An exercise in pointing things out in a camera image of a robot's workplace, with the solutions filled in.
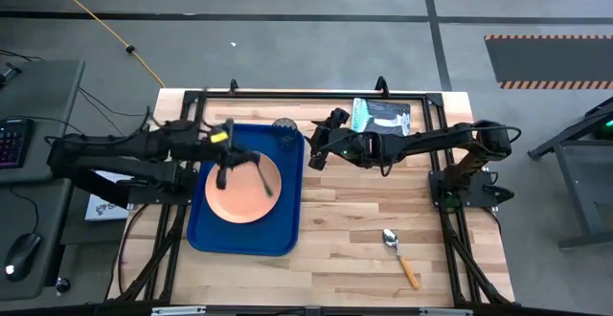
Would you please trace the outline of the blue faceted cup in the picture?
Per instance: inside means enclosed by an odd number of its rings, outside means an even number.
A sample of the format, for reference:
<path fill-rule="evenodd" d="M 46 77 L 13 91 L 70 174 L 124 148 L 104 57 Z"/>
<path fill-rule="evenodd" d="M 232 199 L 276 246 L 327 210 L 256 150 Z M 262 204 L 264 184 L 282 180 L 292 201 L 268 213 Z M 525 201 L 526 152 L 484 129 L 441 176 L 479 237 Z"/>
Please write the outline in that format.
<path fill-rule="evenodd" d="M 273 136 L 279 149 L 290 150 L 296 143 L 298 126 L 289 118 L 277 119 L 273 124 Z"/>

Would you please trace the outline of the silver metal bracket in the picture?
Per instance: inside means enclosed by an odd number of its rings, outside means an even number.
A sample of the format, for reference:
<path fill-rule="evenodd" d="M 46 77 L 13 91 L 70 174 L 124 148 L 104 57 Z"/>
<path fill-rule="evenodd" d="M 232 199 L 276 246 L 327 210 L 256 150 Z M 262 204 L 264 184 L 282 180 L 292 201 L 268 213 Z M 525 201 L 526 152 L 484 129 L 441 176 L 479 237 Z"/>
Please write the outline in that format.
<path fill-rule="evenodd" d="M 205 316 L 205 306 L 164 306 L 155 307 L 150 316 Z"/>
<path fill-rule="evenodd" d="M 458 308 L 424 307 L 420 309 L 419 316 L 473 316 L 473 311 Z"/>

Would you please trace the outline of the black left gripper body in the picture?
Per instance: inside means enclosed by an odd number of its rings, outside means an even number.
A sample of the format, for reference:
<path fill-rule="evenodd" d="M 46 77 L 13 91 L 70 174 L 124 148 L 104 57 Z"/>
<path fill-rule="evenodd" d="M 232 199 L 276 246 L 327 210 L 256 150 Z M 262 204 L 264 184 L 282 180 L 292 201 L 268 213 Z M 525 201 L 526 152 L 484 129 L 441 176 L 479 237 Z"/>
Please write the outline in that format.
<path fill-rule="evenodd" d="M 216 187 L 225 190 L 227 185 L 227 171 L 233 159 L 233 135 L 235 122 L 228 118 L 223 124 L 211 126 L 207 134 L 209 140 L 221 150 L 216 159 L 218 172 Z"/>

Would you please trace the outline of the white printed box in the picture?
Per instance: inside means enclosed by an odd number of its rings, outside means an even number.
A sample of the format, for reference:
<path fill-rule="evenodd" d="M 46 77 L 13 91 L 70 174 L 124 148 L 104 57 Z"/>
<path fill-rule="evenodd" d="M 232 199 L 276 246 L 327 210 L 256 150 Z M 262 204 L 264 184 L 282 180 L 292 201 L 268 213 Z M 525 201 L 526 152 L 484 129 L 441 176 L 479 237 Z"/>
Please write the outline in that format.
<path fill-rule="evenodd" d="M 112 182 L 131 179 L 131 176 L 114 172 L 96 170 L 96 173 Z M 129 212 L 132 211 L 133 208 L 134 206 L 132 204 L 128 204 L 126 208 L 122 208 L 104 201 L 99 196 L 91 194 L 89 196 L 84 220 L 95 222 L 127 219 Z"/>

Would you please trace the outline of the black computer mouse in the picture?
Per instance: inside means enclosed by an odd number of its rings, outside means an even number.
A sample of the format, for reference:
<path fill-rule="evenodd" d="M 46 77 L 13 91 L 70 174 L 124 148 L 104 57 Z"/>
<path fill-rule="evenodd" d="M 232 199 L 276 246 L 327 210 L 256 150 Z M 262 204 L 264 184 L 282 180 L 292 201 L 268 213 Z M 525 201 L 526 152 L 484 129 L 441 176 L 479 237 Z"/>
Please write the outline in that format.
<path fill-rule="evenodd" d="M 10 282 L 23 281 L 31 272 L 42 238 L 36 233 L 19 236 L 4 261 L 4 276 Z"/>

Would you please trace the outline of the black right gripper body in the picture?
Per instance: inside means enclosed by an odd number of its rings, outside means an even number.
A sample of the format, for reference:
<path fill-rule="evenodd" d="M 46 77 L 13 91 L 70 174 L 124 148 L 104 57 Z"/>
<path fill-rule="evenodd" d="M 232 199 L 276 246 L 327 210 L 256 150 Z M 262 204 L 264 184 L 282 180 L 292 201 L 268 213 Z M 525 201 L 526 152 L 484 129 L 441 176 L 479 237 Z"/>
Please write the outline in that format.
<path fill-rule="evenodd" d="M 331 119 L 333 121 L 333 129 L 318 126 L 315 127 L 314 133 L 321 135 L 321 155 L 314 159 L 310 157 L 308 161 L 308 166 L 310 168 L 323 170 L 330 153 L 341 157 L 347 162 L 352 164 L 354 163 L 354 154 L 351 153 L 349 149 L 349 136 L 352 132 L 349 129 L 341 127 L 341 125 L 345 124 L 349 118 L 350 114 L 347 111 L 342 108 L 335 108 L 327 117 L 327 119 Z"/>

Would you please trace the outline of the black aluminium table frame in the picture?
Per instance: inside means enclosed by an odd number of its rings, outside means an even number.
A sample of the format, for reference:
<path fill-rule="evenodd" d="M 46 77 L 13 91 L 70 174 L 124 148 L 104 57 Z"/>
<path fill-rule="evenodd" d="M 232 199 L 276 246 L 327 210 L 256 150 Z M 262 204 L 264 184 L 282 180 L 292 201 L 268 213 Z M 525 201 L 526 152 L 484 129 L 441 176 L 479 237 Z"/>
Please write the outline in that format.
<path fill-rule="evenodd" d="M 306 135 L 311 120 L 336 107 L 352 110 L 350 91 L 238 91 L 210 99 L 206 120 L 233 117 L 238 123 L 272 124 L 287 117 Z M 174 305 L 453 306 L 440 217 L 430 200 L 427 154 L 408 157 L 383 178 L 376 169 L 357 169 L 330 156 L 323 171 L 304 170 L 298 241 L 280 257 L 199 252 L 183 235 L 171 284 Z M 149 206 L 133 223 L 121 260 L 124 287 L 151 256 L 161 206 Z M 498 226 L 486 211 L 465 211 L 472 254 L 497 290 L 514 300 Z M 420 289 L 411 287 L 384 228 L 399 236 L 401 253 Z"/>

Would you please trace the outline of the grey desk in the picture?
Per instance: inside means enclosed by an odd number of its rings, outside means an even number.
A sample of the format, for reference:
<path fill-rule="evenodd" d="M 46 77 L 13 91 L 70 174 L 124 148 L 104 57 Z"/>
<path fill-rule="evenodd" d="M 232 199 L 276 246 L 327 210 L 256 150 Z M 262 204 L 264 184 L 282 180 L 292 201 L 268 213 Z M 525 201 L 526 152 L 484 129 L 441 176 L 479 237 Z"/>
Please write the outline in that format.
<path fill-rule="evenodd" d="M 67 180 L 52 177 L 47 166 L 50 146 L 44 138 L 64 134 L 84 71 L 78 60 L 35 61 L 17 67 L 22 73 L 0 89 L 0 120 L 30 116 L 35 127 L 24 166 L 0 169 L 1 302 L 35 298 L 46 282 L 71 187 Z M 42 243 L 33 269 L 23 281 L 10 282 L 4 277 L 4 258 L 36 220 Z"/>

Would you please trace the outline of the black desk clamp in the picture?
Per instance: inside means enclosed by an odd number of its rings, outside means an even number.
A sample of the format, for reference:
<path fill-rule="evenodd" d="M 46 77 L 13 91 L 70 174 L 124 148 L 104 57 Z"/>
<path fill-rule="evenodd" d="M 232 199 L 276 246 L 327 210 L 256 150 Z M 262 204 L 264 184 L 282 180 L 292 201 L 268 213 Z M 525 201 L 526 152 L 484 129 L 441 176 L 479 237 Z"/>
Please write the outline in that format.
<path fill-rule="evenodd" d="M 12 79 L 20 75 L 22 70 L 11 63 L 6 63 L 6 70 L 0 73 L 0 88 L 6 86 Z"/>

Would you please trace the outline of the dark illustrated book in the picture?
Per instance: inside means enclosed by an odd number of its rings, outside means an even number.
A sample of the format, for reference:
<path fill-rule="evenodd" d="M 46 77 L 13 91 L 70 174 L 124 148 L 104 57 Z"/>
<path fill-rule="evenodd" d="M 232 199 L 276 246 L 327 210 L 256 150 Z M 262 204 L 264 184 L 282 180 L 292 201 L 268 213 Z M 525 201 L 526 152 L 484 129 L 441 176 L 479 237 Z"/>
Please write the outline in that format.
<path fill-rule="evenodd" d="M 351 130 L 406 137 L 410 134 L 410 113 L 408 103 L 355 98 L 352 102 Z"/>

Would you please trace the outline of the black metal table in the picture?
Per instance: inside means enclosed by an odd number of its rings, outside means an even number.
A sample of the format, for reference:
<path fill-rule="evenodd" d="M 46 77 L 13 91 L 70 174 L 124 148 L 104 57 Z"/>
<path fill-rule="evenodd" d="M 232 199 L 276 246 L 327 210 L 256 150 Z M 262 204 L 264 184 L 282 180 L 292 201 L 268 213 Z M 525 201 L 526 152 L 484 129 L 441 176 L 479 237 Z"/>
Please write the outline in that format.
<path fill-rule="evenodd" d="M 613 97 L 528 152 L 534 161 L 549 153 L 556 156 L 579 215 L 582 235 L 560 241 L 561 250 L 613 243 L 613 229 L 607 228 L 598 211 L 600 205 L 613 206 L 613 138 L 590 137 L 601 128 L 613 131 Z"/>

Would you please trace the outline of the wooden-handled metal spoon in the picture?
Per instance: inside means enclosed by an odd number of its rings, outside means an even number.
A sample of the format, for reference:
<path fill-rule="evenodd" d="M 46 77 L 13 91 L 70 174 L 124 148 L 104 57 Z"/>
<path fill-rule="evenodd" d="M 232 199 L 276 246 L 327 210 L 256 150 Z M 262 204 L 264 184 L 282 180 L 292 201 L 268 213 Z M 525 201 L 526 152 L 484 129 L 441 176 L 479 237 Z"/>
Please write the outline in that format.
<path fill-rule="evenodd" d="M 418 290 L 420 288 L 420 283 L 415 275 L 415 273 L 413 272 L 413 270 L 411 269 L 408 260 L 400 253 L 399 251 L 399 241 L 398 241 L 398 237 L 397 234 L 394 233 L 392 230 L 390 229 L 384 229 L 382 231 L 382 240 L 383 242 L 390 248 L 392 248 L 397 256 L 397 259 L 409 281 L 409 283 L 411 284 L 411 286 L 415 289 Z"/>

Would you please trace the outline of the round orange plate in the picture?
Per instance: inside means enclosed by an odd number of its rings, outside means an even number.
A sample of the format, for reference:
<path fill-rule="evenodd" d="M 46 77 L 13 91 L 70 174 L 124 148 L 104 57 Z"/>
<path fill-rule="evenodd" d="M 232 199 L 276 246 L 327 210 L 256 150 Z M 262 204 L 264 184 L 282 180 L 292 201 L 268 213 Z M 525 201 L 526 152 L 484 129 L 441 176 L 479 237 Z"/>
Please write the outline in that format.
<path fill-rule="evenodd" d="M 216 187 L 218 166 L 211 168 L 204 188 L 206 203 L 221 219 L 237 224 L 250 223 L 267 215 L 281 198 L 282 177 L 277 165 L 265 154 L 261 169 L 274 195 L 268 197 L 254 163 L 241 164 L 227 171 L 225 190 Z"/>

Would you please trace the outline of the black hazard-striped floor mat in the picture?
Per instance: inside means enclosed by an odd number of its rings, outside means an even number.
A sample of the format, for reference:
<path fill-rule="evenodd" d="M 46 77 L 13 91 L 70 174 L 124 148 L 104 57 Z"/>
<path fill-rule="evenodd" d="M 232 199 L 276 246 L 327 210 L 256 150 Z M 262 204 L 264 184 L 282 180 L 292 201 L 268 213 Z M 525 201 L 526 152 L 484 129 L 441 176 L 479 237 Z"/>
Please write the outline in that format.
<path fill-rule="evenodd" d="M 489 34 L 498 86 L 507 90 L 613 90 L 613 35 Z"/>

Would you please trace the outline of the blue plastic tray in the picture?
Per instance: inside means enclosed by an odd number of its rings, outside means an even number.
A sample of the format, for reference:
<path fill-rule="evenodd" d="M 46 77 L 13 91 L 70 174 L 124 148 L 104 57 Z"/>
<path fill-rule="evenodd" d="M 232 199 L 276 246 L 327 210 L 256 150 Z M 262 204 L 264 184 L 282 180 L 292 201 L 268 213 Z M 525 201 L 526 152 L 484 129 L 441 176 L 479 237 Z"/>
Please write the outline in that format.
<path fill-rule="evenodd" d="M 200 165 L 187 227 L 187 240 L 199 251 L 282 256 L 292 250 L 298 240 L 302 199 L 305 139 L 298 131 L 290 150 L 279 149 L 272 125 L 235 124 L 233 144 L 236 147 L 267 155 L 282 177 L 281 198 L 263 218 L 250 223 L 231 223 L 218 217 L 206 203 L 204 188 L 214 164 Z"/>

